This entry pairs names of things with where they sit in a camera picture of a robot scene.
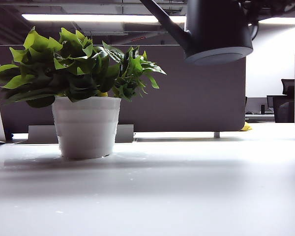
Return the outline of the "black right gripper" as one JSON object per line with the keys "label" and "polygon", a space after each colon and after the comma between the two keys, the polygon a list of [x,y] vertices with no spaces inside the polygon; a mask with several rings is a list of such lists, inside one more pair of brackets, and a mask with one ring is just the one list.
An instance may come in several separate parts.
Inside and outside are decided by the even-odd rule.
{"label": "black right gripper", "polygon": [[260,21],[295,11],[295,0],[239,0],[248,21]]}

